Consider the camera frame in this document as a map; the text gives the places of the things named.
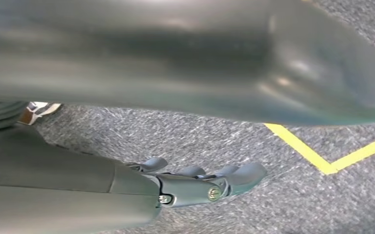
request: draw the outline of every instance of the gray metal casing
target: gray metal casing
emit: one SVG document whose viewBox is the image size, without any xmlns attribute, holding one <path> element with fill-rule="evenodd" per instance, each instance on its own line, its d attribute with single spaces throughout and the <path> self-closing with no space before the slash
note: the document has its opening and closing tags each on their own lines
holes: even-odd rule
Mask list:
<svg viewBox="0 0 375 234">
<path fill-rule="evenodd" d="M 0 130 L 0 234 L 84 234 L 157 216 L 159 187 L 117 160 L 48 145 L 30 126 Z"/>
<path fill-rule="evenodd" d="M 0 99 L 375 121 L 375 48 L 301 0 L 0 0 Z"/>
</svg>

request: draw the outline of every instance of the bolt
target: bolt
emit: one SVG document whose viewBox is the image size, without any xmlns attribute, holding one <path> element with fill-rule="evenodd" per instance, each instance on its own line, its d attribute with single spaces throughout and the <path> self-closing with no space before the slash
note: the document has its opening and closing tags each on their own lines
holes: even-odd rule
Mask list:
<svg viewBox="0 0 375 234">
<path fill-rule="evenodd" d="M 172 196 L 170 195 L 160 195 L 158 197 L 158 201 L 162 204 L 169 204 L 170 202 L 172 202 Z"/>
<path fill-rule="evenodd" d="M 212 187 L 209 189 L 207 196 L 210 201 L 217 201 L 222 196 L 222 191 L 219 187 Z"/>
</svg>

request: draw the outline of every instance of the yellow tape line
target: yellow tape line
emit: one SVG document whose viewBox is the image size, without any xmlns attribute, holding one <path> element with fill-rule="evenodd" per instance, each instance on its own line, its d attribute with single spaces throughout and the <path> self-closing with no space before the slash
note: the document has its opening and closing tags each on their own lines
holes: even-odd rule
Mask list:
<svg viewBox="0 0 375 234">
<path fill-rule="evenodd" d="M 339 170 L 342 170 L 375 154 L 374 141 L 367 146 L 338 159 L 333 163 L 329 163 L 282 125 L 265 124 L 265 126 L 268 127 L 274 134 L 284 140 L 288 145 L 290 145 L 294 150 L 300 153 L 306 160 L 308 160 L 311 164 L 316 166 L 326 175 L 337 173 Z"/>
</svg>

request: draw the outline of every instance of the floor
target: floor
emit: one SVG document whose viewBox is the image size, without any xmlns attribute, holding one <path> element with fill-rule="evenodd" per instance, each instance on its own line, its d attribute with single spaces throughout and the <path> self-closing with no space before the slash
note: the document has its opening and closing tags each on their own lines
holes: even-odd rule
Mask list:
<svg viewBox="0 0 375 234">
<path fill-rule="evenodd" d="M 375 46 L 375 0 L 315 2 Z M 245 195 L 105 234 L 375 234 L 375 155 L 325 175 L 263 124 L 162 111 L 68 105 L 36 126 L 50 143 L 122 161 L 159 156 L 170 171 L 251 161 L 268 169 Z M 375 141 L 375 123 L 287 129 L 328 162 Z"/>
</svg>

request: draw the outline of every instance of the metal screw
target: metal screw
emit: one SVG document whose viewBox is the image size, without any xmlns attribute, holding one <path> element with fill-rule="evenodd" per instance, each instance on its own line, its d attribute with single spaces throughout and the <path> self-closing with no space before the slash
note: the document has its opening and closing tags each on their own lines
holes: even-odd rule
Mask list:
<svg viewBox="0 0 375 234">
<path fill-rule="evenodd" d="M 217 201 L 219 200 L 220 196 L 222 196 L 222 191 L 219 187 L 212 187 L 209 189 L 207 196 L 210 201 Z"/>
<path fill-rule="evenodd" d="M 169 204 L 170 202 L 172 202 L 172 200 L 173 198 L 170 195 L 160 195 L 158 197 L 158 201 L 162 204 Z"/>
</svg>

